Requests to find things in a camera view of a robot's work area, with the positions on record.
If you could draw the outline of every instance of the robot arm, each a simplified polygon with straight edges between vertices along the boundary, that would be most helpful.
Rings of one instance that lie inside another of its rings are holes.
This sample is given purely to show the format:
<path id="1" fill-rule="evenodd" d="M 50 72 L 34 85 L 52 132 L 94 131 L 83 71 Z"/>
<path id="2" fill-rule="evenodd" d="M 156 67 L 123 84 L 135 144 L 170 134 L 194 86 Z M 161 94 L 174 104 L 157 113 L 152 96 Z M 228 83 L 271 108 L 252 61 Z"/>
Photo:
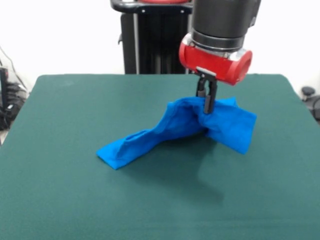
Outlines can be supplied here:
<path id="1" fill-rule="evenodd" d="M 213 110 L 217 81 L 235 85 L 249 70 L 252 52 L 243 49 L 248 28 L 256 21 L 261 0 L 195 0 L 192 30 L 181 42 L 182 65 L 200 76 L 196 95 Z M 205 83 L 209 81 L 209 94 Z"/>

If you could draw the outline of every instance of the blue cloth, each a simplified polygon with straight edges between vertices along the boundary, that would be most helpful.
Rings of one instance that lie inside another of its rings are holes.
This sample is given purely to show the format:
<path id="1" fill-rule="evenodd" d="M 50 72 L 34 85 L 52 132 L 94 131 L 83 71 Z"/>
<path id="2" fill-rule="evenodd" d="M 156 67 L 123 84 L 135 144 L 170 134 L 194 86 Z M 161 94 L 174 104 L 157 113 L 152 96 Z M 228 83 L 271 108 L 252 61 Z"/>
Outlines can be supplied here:
<path id="1" fill-rule="evenodd" d="M 185 97 L 170 102 L 161 121 L 154 128 L 112 142 L 96 154 L 113 169 L 118 169 L 163 141 L 201 131 L 207 137 L 245 154 L 257 116 L 239 108 L 235 98 L 216 100 L 211 114 L 204 113 L 204 104 L 204 97 Z"/>

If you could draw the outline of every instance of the white wall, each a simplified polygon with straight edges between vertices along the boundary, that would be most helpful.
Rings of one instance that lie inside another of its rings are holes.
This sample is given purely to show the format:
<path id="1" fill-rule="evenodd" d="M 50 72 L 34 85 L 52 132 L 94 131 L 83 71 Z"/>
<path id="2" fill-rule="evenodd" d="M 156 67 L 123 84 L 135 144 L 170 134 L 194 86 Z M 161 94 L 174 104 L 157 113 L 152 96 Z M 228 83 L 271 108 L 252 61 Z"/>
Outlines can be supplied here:
<path id="1" fill-rule="evenodd" d="M 42 74 L 123 73 L 120 13 L 109 0 L 0 0 L 0 45 L 33 86 Z M 262 0 L 244 47 L 251 73 L 280 73 L 320 92 L 318 1 Z"/>

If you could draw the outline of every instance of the green table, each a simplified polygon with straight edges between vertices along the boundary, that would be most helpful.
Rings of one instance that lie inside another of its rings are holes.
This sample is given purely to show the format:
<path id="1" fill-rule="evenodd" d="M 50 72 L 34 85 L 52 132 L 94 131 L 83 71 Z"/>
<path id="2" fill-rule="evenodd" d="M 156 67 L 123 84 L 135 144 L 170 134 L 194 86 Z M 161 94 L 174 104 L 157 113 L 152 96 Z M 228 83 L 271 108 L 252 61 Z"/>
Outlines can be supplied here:
<path id="1" fill-rule="evenodd" d="M 320 239 L 320 129 L 283 76 L 218 87 L 258 116 L 246 155 L 197 135 L 119 170 L 96 157 L 196 82 L 40 77 L 0 150 L 0 240 Z"/>

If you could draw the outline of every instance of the black object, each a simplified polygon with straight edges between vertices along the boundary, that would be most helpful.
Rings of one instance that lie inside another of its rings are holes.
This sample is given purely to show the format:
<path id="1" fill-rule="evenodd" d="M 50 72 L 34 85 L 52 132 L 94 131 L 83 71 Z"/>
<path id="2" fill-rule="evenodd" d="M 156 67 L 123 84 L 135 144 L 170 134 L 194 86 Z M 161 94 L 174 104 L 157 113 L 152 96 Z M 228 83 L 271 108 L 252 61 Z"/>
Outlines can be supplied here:
<path id="1" fill-rule="evenodd" d="M 261 0 L 196 0 L 192 39 L 213 51 L 237 51 L 256 21 Z"/>
<path id="2" fill-rule="evenodd" d="M 26 101 L 26 97 L 23 96 L 25 91 L 18 83 L 8 82 L 8 77 L 8 70 L 0 67 L 0 131 L 10 128 L 11 123 L 16 119 L 21 107 Z"/>
<path id="3" fill-rule="evenodd" d="M 205 102 L 204 102 L 204 113 L 205 114 L 210 114 L 214 110 L 214 105 L 215 105 L 215 99 L 216 99 L 216 94 L 217 94 L 217 89 L 218 89 L 218 84 L 217 84 L 217 79 L 214 75 L 212 74 L 206 74 L 204 72 L 199 71 L 200 74 L 200 79 L 197 84 L 196 88 L 196 96 L 197 97 L 204 97 Z M 206 90 L 206 82 L 208 81 L 208 94 Z"/>
<path id="4" fill-rule="evenodd" d="M 179 46 L 188 33 L 192 2 L 155 4 L 111 0 L 122 12 L 121 40 L 126 74 L 184 74 Z"/>
<path id="5" fill-rule="evenodd" d="M 305 86 L 301 89 L 303 93 L 303 102 L 313 115 L 313 117 L 320 121 L 320 95 L 314 95 L 316 90 L 313 87 Z"/>
<path id="6" fill-rule="evenodd" d="M 302 88 L 302 93 L 303 95 L 305 95 L 306 97 L 310 97 L 311 95 L 316 93 L 316 90 L 313 87 L 310 86 L 304 86 Z"/>

